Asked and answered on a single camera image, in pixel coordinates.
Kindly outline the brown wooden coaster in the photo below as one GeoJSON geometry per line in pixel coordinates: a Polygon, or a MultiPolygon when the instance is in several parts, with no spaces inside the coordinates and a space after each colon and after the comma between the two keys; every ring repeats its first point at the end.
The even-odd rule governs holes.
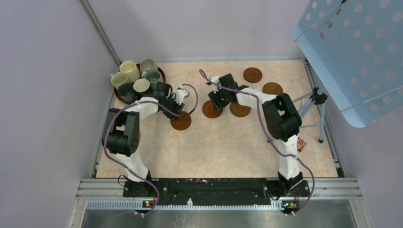
{"type": "Polygon", "coordinates": [[[262,72],[255,67],[248,67],[243,72],[243,78],[250,83],[257,83],[262,79],[262,72]]]}
{"type": "Polygon", "coordinates": [[[249,115],[251,108],[237,103],[230,104],[230,112],[236,117],[246,117],[249,115]]]}
{"type": "Polygon", "coordinates": [[[268,82],[263,86],[262,92],[269,95],[280,95],[283,93],[283,88],[278,83],[268,82]]]}
{"type": "Polygon", "coordinates": [[[210,119],[218,118],[222,114],[222,110],[218,110],[215,108],[213,102],[211,100],[206,101],[202,106],[203,114],[210,119]]]}
{"type": "Polygon", "coordinates": [[[188,115],[187,112],[181,111],[180,116],[180,118],[170,121],[171,127],[177,131],[188,129],[192,123],[192,118],[188,115]]]}

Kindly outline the small white cup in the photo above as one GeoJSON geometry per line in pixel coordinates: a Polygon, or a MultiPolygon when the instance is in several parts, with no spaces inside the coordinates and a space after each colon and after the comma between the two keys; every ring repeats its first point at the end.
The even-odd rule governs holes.
{"type": "Polygon", "coordinates": [[[150,91],[151,85],[147,79],[141,78],[134,82],[133,89],[138,93],[147,93],[150,91]]]}

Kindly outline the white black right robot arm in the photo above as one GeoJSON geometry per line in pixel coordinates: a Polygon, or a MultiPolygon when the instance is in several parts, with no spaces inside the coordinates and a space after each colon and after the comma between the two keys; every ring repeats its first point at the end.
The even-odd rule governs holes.
{"type": "Polygon", "coordinates": [[[207,77],[202,70],[200,74],[213,86],[208,97],[217,110],[234,103],[258,111],[263,132],[280,156],[279,191],[285,196],[291,196],[303,181],[297,150],[302,119],[289,95],[268,95],[246,85],[238,86],[231,74],[207,77]]]}

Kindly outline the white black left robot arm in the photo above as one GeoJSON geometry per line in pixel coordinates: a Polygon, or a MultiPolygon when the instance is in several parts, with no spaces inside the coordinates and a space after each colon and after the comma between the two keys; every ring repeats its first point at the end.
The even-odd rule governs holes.
{"type": "Polygon", "coordinates": [[[139,152],[140,122],[162,112],[170,120],[180,117],[184,100],[189,96],[182,85],[175,91],[167,83],[157,83],[156,90],[147,92],[122,109],[111,108],[107,113],[102,146],[106,157],[122,166],[126,172],[125,197],[146,197],[157,194],[151,173],[139,152]]]}

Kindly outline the grey ribbed cup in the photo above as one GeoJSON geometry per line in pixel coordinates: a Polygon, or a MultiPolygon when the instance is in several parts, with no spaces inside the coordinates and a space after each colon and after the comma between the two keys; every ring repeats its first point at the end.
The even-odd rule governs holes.
{"type": "Polygon", "coordinates": [[[142,61],[140,63],[139,68],[140,68],[140,72],[143,74],[143,73],[146,73],[146,72],[148,72],[150,70],[158,70],[159,67],[158,67],[157,63],[154,60],[146,59],[146,60],[144,60],[144,61],[142,61]]]}

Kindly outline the cream ceramic cup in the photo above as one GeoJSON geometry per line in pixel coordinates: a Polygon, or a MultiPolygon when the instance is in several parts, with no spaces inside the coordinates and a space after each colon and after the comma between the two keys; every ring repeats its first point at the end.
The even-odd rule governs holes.
{"type": "Polygon", "coordinates": [[[131,83],[141,78],[141,72],[137,67],[137,64],[132,60],[122,62],[119,66],[119,70],[127,76],[131,83]]]}

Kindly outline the grey green mug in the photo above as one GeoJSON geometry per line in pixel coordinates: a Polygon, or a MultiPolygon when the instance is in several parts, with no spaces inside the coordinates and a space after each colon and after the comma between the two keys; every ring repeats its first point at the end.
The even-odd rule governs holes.
{"type": "Polygon", "coordinates": [[[150,82],[152,91],[156,89],[158,82],[164,82],[162,74],[158,70],[145,71],[142,73],[142,78],[145,78],[150,82]]]}

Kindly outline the dark green mug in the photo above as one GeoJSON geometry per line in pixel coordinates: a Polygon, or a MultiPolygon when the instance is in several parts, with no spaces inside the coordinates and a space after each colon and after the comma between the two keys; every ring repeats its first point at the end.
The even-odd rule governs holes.
{"type": "Polygon", "coordinates": [[[127,103],[131,104],[139,99],[138,93],[134,90],[133,84],[131,83],[124,83],[118,88],[118,94],[122,98],[122,100],[127,103]]]}

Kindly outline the dark red round tray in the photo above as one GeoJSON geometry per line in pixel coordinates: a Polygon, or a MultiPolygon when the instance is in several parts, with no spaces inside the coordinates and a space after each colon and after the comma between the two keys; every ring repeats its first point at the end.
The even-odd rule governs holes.
{"type": "Polygon", "coordinates": [[[127,104],[152,94],[158,82],[165,82],[163,71],[150,59],[140,64],[125,61],[119,69],[119,72],[110,75],[111,83],[116,97],[127,104]]]}

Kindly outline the pale green mug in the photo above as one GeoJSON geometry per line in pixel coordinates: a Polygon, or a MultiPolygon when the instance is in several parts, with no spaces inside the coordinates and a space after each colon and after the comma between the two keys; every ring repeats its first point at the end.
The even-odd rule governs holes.
{"type": "Polygon", "coordinates": [[[114,88],[118,90],[121,85],[128,83],[129,79],[125,73],[117,72],[115,74],[110,74],[110,81],[114,88]]]}

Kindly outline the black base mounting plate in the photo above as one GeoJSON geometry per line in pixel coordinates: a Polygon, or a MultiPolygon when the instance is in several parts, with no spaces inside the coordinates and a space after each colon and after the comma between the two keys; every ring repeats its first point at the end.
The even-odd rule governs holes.
{"type": "Polygon", "coordinates": [[[288,189],[277,178],[161,178],[151,182],[127,179],[123,185],[125,198],[150,198],[161,206],[250,206],[269,205],[274,200],[293,200],[310,194],[306,180],[288,189]]]}

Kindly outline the red owl sticker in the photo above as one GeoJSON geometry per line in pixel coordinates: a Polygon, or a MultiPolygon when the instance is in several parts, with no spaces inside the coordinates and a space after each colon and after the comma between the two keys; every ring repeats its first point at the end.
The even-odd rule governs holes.
{"type": "Polygon", "coordinates": [[[298,139],[297,139],[297,151],[302,152],[303,149],[306,147],[306,145],[307,145],[307,142],[305,142],[303,139],[298,137],[298,139]]]}

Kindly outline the blue perforated metal panel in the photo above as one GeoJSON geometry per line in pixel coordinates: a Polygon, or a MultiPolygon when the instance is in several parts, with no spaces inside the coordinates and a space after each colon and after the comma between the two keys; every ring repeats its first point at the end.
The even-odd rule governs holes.
{"type": "Polygon", "coordinates": [[[311,0],[292,35],[351,126],[402,107],[401,0],[311,0]]]}

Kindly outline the aluminium frame rail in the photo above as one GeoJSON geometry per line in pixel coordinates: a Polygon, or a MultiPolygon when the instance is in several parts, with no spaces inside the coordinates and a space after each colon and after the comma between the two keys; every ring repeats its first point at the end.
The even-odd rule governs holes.
{"type": "Polygon", "coordinates": [[[269,205],[161,206],[158,200],[123,197],[125,177],[83,179],[78,187],[71,228],[90,227],[354,227],[372,228],[355,178],[305,178],[310,194],[276,199],[269,205]]]}

